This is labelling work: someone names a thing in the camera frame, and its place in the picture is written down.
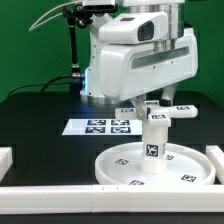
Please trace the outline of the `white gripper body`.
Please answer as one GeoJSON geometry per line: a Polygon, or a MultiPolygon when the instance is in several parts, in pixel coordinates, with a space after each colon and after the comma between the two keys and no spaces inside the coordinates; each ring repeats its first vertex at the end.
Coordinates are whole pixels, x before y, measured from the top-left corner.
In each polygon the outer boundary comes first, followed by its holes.
{"type": "Polygon", "coordinates": [[[100,53],[101,92],[124,101],[196,75],[197,41],[192,28],[172,50],[155,53],[154,44],[107,45],[100,53]]]}

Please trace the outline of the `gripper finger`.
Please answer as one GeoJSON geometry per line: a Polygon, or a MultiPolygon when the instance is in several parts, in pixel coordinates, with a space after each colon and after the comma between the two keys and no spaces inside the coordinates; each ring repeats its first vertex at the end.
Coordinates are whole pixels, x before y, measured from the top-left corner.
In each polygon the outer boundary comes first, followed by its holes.
{"type": "Polygon", "coordinates": [[[171,84],[163,88],[162,97],[159,100],[159,104],[164,107],[170,107],[173,105],[173,99],[176,93],[176,85],[171,84]]]}
{"type": "Polygon", "coordinates": [[[137,96],[131,99],[131,103],[133,104],[136,110],[136,118],[138,120],[146,120],[147,119],[147,107],[145,105],[145,96],[137,96]]]}

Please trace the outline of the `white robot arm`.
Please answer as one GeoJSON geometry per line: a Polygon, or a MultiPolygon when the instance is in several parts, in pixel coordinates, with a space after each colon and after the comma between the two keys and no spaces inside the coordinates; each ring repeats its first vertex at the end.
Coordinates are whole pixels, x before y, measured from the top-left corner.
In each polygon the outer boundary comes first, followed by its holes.
{"type": "Polygon", "coordinates": [[[196,75],[197,41],[184,26],[185,0],[83,0],[93,15],[91,60],[82,93],[99,103],[130,100],[144,120],[143,99],[162,89],[173,104],[176,84],[196,75]]]}

